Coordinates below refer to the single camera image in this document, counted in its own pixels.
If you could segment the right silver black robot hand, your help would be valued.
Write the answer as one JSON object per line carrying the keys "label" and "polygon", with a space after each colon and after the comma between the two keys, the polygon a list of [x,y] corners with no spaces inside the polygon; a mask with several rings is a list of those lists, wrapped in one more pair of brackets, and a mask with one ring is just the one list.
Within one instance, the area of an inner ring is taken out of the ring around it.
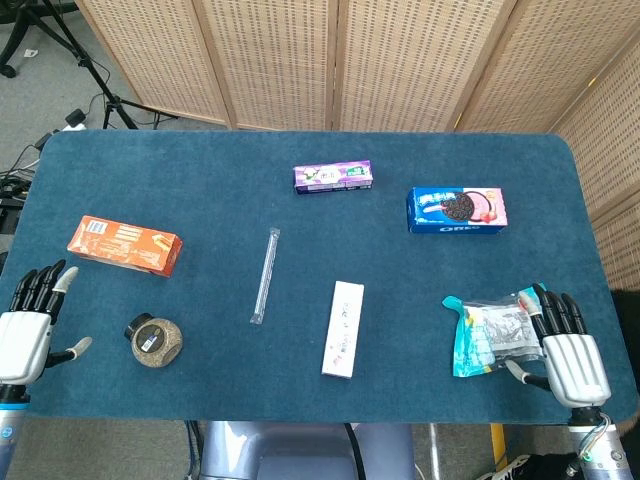
{"label": "right silver black robot hand", "polygon": [[578,304],[566,293],[556,295],[539,284],[518,294],[541,346],[547,375],[541,377],[505,362],[521,383],[551,392],[570,409],[601,407],[611,397],[611,388],[600,351],[588,334]]}

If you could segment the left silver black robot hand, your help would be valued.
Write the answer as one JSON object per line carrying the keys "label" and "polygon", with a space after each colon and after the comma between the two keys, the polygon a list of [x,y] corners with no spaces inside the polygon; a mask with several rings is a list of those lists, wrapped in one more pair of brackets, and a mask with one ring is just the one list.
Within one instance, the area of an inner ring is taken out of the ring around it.
{"label": "left silver black robot hand", "polygon": [[50,343],[65,297],[78,275],[75,266],[60,260],[41,270],[30,270],[16,285],[9,308],[1,315],[1,384],[26,387],[43,371],[74,361],[91,346],[84,337],[63,351]]}

